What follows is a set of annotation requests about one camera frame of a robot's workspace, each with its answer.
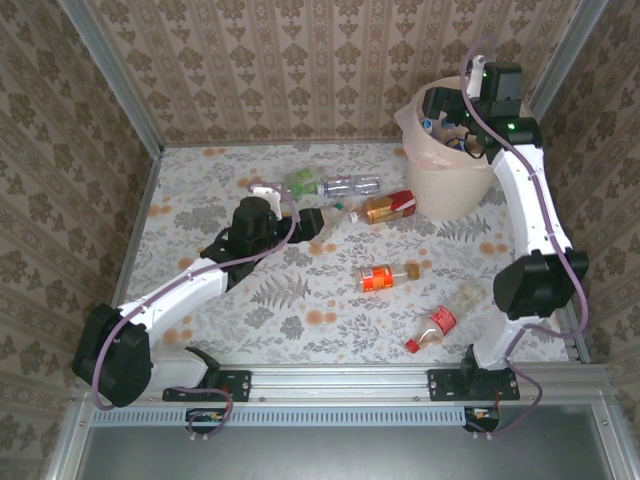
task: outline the floral tablecloth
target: floral tablecloth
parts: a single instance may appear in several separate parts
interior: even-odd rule
[[[167,149],[128,299],[187,268],[230,224],[253,177],[282,180],[314,164],[336,174],[379,173],[383,187],[400,189],[406,162],[401,146],[389,143]],[[298,207],[328,203],[306,196]],[[191,344],[223,364],[458,362],[489,318],[500,314],[490,298],[441,345],[412,355],[404,343],[419,318],[464,279],[477,278],[491,291],[494,275],[512,256],[511,224],[496,183],[473,214],[456,222],[416,214],[376,226],[344,223],[322,249],[289,245],[235,289],[183,318],[159,348]],[[420,265],[419,280],[377,293],[355,291],[356,268],[406,262]],[[515,357],[558,361],[567,353],[561,340],[527,334]]]

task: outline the red bottle cap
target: red bottle cap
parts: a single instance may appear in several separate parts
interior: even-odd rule
[[[418,342],[416,342],[415,340],[409,340],[407,343],[405,343],[405,346],[411,353],[416,353],[418,350],[420,350],[420,345],[418,345]]]

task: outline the bottle label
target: bottle label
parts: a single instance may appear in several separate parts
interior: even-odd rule
[[[365,292],[374,292],[393,287],[393,271],[389,265],[364,268],[360,270],[362,286]]]
[[[408,217],[416,211],[416,200],[410,190],[402,190],[369,200],[365,205],[371,224]]]
[[[444,335],[449,333],[457,323],[453,313],[444,307],[438,307],[438,310],[431,315],[431,320],[440,327]]]

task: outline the wall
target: wall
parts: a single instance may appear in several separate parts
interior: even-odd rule
[[[166,144],[397,137],[393,113],[497,35],[531,92],[576,0],[90,0]]]
[[[55,0],[0,2],[0,478],[47,465],[149,167]]]
[[[558,213],[591,262],[588,345],[640,446],[640,1],[609,2],[541,124]]]

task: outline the trash bin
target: trash bin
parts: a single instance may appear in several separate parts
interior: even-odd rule
[[[487,157],[474,159],[464,151],[443,145],[426,133],[420,120],[427,89],[442,86],[460,88],[459,77],[448,77],[423,86],[411,102],[398,110],[396,121],[402,129],[402,143],[409,159],[407,183],[419,213],[433,220],[458,220],[472,213],[495,180]],[[434,134],[440,132],[435,121]],[[450,134],[463,137],[467,129],[454,127]]]

